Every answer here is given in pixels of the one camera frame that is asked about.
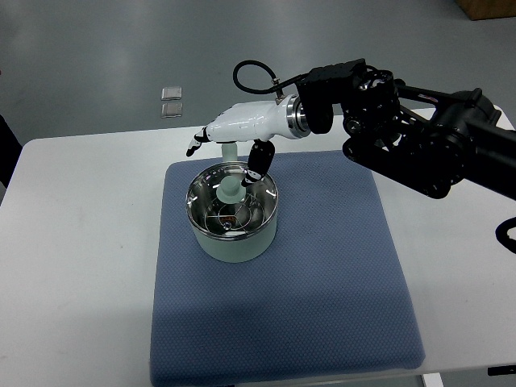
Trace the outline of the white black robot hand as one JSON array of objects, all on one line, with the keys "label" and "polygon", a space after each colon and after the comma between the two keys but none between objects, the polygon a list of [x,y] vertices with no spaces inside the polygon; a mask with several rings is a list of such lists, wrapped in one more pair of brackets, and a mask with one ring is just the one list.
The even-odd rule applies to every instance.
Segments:
[{"label": "white black robot hand", "polygon": [[192,156],[203,144],[230,144],[252,140],[246,174],[241,185],[247,187],[268,173],[275,155],[271,139],[302,139],[311,133],[297,95],[288,95],[279,102],[258,101],[235,104],[203,127],[190,141],[186,151]]}]

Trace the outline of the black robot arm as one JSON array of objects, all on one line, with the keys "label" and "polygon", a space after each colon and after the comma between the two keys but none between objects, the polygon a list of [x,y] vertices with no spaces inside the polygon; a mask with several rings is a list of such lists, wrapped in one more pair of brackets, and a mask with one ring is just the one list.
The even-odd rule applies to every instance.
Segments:
[{"label": "black robot arm", "polygon": [[343,112],[351,161],[430,198],[463,179],[515,197],[515,132],[479,88],[446,94],[408,86],[359,59],[311,69],[294,81],[309,129],[326,134]]}]

